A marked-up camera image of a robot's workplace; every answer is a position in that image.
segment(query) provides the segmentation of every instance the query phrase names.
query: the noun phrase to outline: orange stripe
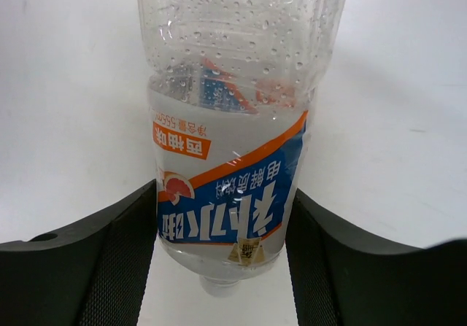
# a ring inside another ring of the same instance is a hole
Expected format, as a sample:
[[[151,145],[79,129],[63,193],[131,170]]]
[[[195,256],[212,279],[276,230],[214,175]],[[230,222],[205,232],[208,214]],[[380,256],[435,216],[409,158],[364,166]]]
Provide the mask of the orange stripe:
[[[276,226],[274,229],[272,229],[271,231],[269,231],[266,235],[262,236],[262,237],[261,237],[261,241],[267,239],[270,235],[272,235],[273,233],[275,233],[276,231],[278,231],[279,228],[280,228],[281,226],[282,226],[282,223],[280,222],[280,223],[278,224],[278,226]]]
[[[232,174],[235,171],[249,167],[260,160],[268,157],[272,153],[276,152],[285,142],[293,138],[304,126],[306,121],[306,116],[308,112],[304,112],[298,121],[287,129],[284,133],[279,135],[277,138],[272,139],[269,142],[266,142],[263,146],[257,148],[251,153],[231,160],[230,162],[221,164],[220,166],[206,171],[202,174],[199,174],[190,179],[191,186],[193,189],[196,189],[200,186],[208,184],[213,180],[220,179],[224,176]],[[165,191],[160,191],[158,194],[158,202],[167,201],[169,198]]]
[[[211,60],[205,58],[203,59],[203,65],[206,66],[208,69],[215,69],[217,71],[219,71],[223,76],[227,76],[228,78],[232,78],[232,77],[235,77],[234,75],[226,72],[226,71],[223,71],[222,69],[219,69],[219,67],[217,67],[214,62],[212,62]]]

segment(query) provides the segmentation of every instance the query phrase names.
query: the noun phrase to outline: blue label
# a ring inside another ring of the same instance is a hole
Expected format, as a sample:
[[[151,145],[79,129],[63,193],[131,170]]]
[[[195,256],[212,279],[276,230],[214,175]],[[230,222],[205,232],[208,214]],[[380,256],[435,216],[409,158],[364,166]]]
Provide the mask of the blue label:
[[[200,99],[203,106],[227,112],[244,110],[232,89],[229,89],[224,82],[225,79],[228,79],[224,72],[204,67],[203,77],[200,83]]]
[[[282,224],[305,127],[256,164],[195,189],[194,198],[158,204],[158,227],[173,243],[233,244]]]

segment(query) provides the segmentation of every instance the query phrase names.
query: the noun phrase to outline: grapefruit illustration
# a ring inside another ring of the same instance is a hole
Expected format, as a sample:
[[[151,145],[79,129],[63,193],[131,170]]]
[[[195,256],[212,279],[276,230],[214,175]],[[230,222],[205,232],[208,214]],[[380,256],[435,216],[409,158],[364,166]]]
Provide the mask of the grapefruit illustration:
[[[169,173],[163,180],[163,187],[172,204],[177,204],[180,197],[195,198],[195,190],[190,180],[180,174]]]

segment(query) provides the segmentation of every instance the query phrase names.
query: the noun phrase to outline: clear plastic bottle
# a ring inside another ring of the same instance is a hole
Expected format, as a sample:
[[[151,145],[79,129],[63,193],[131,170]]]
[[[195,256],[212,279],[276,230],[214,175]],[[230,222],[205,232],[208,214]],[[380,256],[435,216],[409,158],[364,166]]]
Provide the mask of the clear plastic bottle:
[[[285,239],[344,0],[139,0],[167,252],[219,290]]]

